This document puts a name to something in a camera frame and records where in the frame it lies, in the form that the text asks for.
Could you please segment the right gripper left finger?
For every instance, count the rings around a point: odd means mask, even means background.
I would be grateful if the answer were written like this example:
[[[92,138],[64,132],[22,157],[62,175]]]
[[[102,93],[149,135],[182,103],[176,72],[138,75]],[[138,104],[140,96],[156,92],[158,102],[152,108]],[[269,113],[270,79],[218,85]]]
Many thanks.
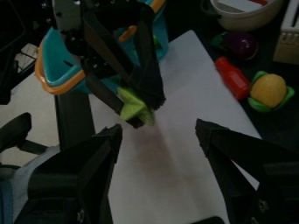
[[[113,224],[108,189],[121,140],[121,126],[105,128],[33,169],[13,224]]]

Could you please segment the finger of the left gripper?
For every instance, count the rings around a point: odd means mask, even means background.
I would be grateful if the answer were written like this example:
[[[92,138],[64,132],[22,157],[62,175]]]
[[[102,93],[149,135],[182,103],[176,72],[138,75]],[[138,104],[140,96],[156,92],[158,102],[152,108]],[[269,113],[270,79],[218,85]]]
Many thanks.
[[[93,73],[86,75],[85,80],[90,93],[108,105],[114,113],[120,115],[124,103],[113,94],[112,90],[105,86],[100,78]]]
[[[152,26],[140,20],[133,37],[138,65],[134,67],[130,81],[144,103],[150,109],[164,104],[164,84],[154,54]]]

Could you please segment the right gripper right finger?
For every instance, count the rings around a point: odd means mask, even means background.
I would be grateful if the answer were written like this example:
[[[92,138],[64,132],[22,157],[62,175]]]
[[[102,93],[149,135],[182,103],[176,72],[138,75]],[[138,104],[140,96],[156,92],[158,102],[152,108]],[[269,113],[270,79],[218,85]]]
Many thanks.
[[[299,224],[299,153],[201,119],[194,131],[228,223]]]

